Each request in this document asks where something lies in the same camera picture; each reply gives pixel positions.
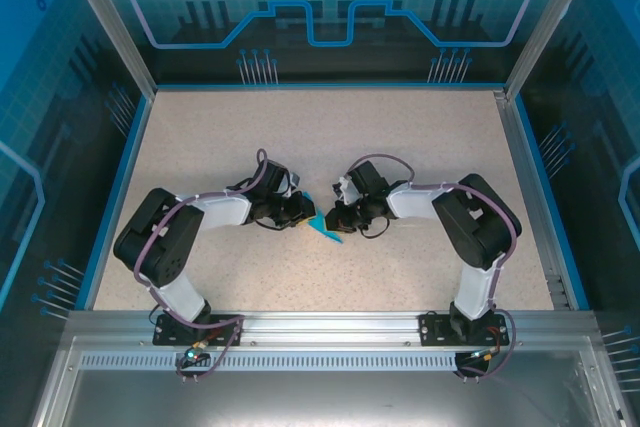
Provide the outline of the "aluminium frame post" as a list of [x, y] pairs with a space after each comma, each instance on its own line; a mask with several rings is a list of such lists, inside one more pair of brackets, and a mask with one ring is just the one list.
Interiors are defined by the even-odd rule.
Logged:
[[87, 0], [141, 93], [155, 100], [157, 85], [112, 0]]
[[515, 100], [573, 0], [549, 0], [504, 87], [504, 99]]

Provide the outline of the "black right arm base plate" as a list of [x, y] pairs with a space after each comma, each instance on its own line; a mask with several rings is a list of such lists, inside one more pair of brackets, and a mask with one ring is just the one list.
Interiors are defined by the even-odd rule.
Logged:
[[418, 317], [418, 334], [423, 347], [510, 345], [505, 317], [492, 312], [470, 321], [464, 315], [428, 311]]

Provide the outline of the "aluminium side rail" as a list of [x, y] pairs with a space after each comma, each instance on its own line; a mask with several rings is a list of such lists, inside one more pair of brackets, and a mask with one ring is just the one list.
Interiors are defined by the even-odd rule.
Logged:
[[535, 241], [553, 309], [573, 310], [573, 301], [564, 282], [564, 257], [557, 245], [555, 229], [521, 117], [517, 107], [502, 90], [495, 90], [494, 98], [529, 219], [527, 231]]

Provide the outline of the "grey metal tray panel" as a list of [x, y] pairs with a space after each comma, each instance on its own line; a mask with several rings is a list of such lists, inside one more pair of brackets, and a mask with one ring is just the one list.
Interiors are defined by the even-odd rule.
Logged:
[[29, 427], [640, 427], [591, 346], [434, 371], [87, 371], [60, 352]]

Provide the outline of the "blue paper sheet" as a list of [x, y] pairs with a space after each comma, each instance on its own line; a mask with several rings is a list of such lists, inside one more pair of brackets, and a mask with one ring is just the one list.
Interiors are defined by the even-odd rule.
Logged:
[[[302, 194], [306, 194], [312, 201], [312, 197], [311, 195], [306, 192], [303, 191]], [[325, 238], [337, 243], [337, 244], [342, 244], [343, 240], [342, 238], [339, 236], [338, 238], [332, 236], [329, 232], [326, 231], [326, 227], [325, 227], [325, 215], [324, 212], [315, 205], [316, 208], [316, 214], [315, 214], [315, 218], [309, 222], [308, 224], [304, 224], [304, 225], [308, 225], [310, 226], [312, 229], [314, 229], [315, 231], [317, 231], [318, 233], [320, 233], [321, 235], [323, 235]]]

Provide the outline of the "blue table border strip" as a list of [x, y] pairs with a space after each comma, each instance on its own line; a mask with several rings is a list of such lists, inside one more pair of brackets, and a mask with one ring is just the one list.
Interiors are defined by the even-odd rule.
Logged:
[[521, 117], [524, 129], [525, 129], [526, 137], [533, 153], [534, 162], [538, 171], [538, 177], [540, 179], [543, 193], [546, 199], [546, 204], [549, 209], [551, 222], [555, 229], [557, 245], [560, 247], [564, 257], [564, 262], [566, 265], [565, 272], [564, 272], [564, 282], [565, 282], [565, 286], [567, 287], [567, 290], [569, 291], [569, 295], [571, 296], [571, 300], [573, 301], [573, 305], [574, 305], [573, 310], [589, 311], [591, 307], [589, 305], [587, 296], [585, 294], [585, 291], [581, 282], [580, 274], [577, 269], [571, 247], [569, 245], [566, 231], [562, 224], [558, 207], [551, 189], [549, 177], [544, 167], [540, 149], [538, 147], [537, 140], [535, 138], [533, 129], [531, 127], [531, 123], [527, 115], [526, 108], [520, 97], [516, 97], [515, 100], [512, 101], [512, 103], [517, 107], [519, 115]]
[[142, 97], [136, 109], [76, 297], [75, 310], [92, 310], [95, 304], [152, 105], [152, 100]]

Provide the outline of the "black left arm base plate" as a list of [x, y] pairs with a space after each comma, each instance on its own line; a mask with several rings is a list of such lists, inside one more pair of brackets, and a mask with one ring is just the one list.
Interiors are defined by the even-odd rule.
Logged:
[[209, 347], [224, 347], [231, 339], [236, 323], [217, 329], [198, 330], [188, 327], [163, 313], [155, 320], [152, 343], [155, 346], [192, 346], [206, 341]]

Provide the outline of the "aluminium mounting rail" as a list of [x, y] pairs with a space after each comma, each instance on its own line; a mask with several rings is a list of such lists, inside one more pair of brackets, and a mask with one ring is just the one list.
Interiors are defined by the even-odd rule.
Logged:
[[[416, 350], [417, 312], [248, 312], [242, 350]], [[518, 351], [573, 351], [603, 346], [590, 311], [513, 311], [509, 331]], [[60, 347], [141, 350], [151, 346], [144, 311], [75, 311]]]

